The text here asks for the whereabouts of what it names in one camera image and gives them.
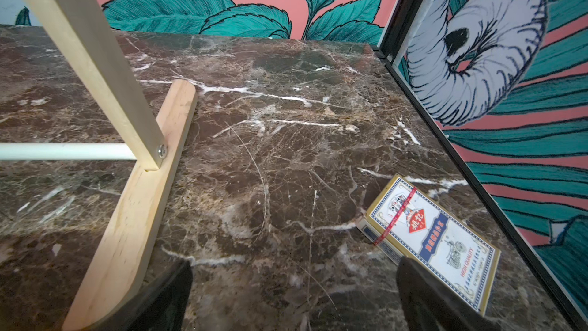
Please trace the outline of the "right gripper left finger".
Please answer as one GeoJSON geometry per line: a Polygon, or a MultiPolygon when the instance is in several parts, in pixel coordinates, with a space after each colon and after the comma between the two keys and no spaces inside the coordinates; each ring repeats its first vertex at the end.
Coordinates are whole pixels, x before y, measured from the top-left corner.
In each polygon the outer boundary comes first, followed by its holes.
{"type": "Polygon", "coordinates": [[[98,325],[99,330],[180,330],[193,282],[187,260],[168,270],[98,325]]]}

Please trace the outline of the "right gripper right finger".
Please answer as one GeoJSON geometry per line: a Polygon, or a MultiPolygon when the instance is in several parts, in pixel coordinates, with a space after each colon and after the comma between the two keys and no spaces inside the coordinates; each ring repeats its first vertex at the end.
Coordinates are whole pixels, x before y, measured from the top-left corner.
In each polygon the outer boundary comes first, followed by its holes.
{"type": "Polygon", "coordinates": [[[396,280],[410,330],[500,330],[419,262],[403,257],[396,280]]]}

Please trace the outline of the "wooden clothes rack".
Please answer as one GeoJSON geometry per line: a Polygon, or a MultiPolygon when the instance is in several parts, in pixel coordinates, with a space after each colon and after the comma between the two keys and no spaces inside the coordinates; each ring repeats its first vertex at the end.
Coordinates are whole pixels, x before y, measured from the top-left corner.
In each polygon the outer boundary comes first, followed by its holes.
{"type": "Polygon", "coordinates": [[[132,159],[133,171],[64,321],[65,330],[136,329],[156,316],[142,289],[197,104],[188,81],[148,105],[96,0],[25,0],[111,124],[120,143],[4,143],[4,160],[132,159]]]}

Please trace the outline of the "small card box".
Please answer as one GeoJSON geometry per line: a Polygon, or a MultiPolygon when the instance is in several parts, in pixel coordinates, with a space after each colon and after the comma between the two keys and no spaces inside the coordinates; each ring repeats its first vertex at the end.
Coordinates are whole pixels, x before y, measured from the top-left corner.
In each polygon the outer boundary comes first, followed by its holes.
{"type": "Polygon", "coordinates": [[[395,264],[415,260],[485,314],[501,252],[406,179],[393,177],[357,227],[395,264]]]}

